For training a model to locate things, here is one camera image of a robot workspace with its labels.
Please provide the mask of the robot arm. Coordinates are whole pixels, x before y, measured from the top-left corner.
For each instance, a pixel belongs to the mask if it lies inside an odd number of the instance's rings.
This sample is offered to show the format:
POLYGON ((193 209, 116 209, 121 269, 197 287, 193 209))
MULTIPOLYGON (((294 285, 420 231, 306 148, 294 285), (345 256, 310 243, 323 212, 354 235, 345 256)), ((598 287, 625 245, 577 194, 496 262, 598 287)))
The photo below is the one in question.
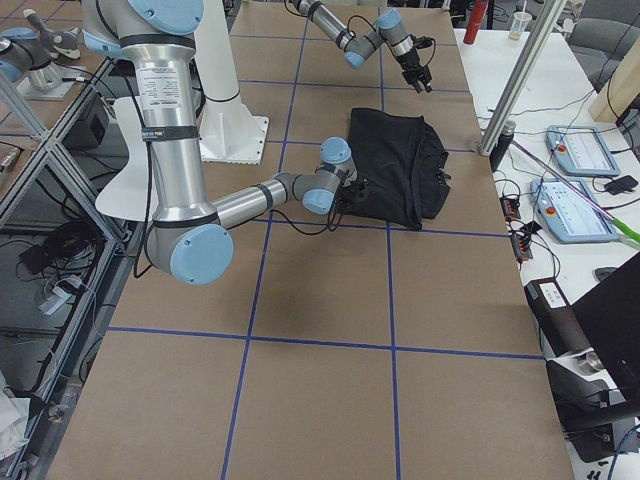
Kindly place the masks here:
POLYGON ((347 142, 332 137, 313 173, 279 173, 209 200, 204 162, 259 161, 268 127, 242 102, 222 4, 86 1, 83 14, 86 46, 134 65, 134 106, 158 199, 144 242, 156 268, 186 284, 211 283, 232 261, 233 227, 289 200, 327 214, 356 179, 347 142))
POLYGON ((418 51, 435 46, 432 37, 410 34, 401 14, 395 8, 384 11, 373 23, 360 15, 352 15, 343 23, 322 1, 285 1, 290 13, 306 18, 317 26, 344 54, 354 70, 386 45, 400 65, 404 80, 417 93, 432 91, 432 75, 428 64, 422 64, 418 51))

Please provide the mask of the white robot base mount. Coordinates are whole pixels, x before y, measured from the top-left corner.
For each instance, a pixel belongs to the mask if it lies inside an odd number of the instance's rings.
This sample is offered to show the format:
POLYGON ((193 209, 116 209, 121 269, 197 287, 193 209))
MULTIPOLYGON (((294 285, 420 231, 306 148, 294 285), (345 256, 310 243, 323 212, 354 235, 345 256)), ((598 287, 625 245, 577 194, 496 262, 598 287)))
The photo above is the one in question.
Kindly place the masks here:
POLYGON ((221 1, 205 1, 195 31, 196 55, 205 104, 200 149, 205 162, 261 162, 269 119, 254 116, 243 103, 221 1))

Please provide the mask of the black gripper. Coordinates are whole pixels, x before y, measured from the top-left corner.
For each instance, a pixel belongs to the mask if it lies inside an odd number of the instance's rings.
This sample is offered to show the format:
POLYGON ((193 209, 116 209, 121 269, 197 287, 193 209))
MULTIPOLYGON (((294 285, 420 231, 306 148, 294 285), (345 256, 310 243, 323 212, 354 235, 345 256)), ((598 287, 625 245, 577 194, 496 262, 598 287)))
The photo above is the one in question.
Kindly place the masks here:
POLYGON ((370 215, 370 183, 366 178, 358 178, 339 191, 337 211, 343 215, 370 215))
POLYGON ((401 66, 403 78, 417 93, 421 93, 423 88, 426 93, 432 92, 430 69, 427 65, 420 63, 420 57, 415 49, 399 56, 398 63, 401 66))

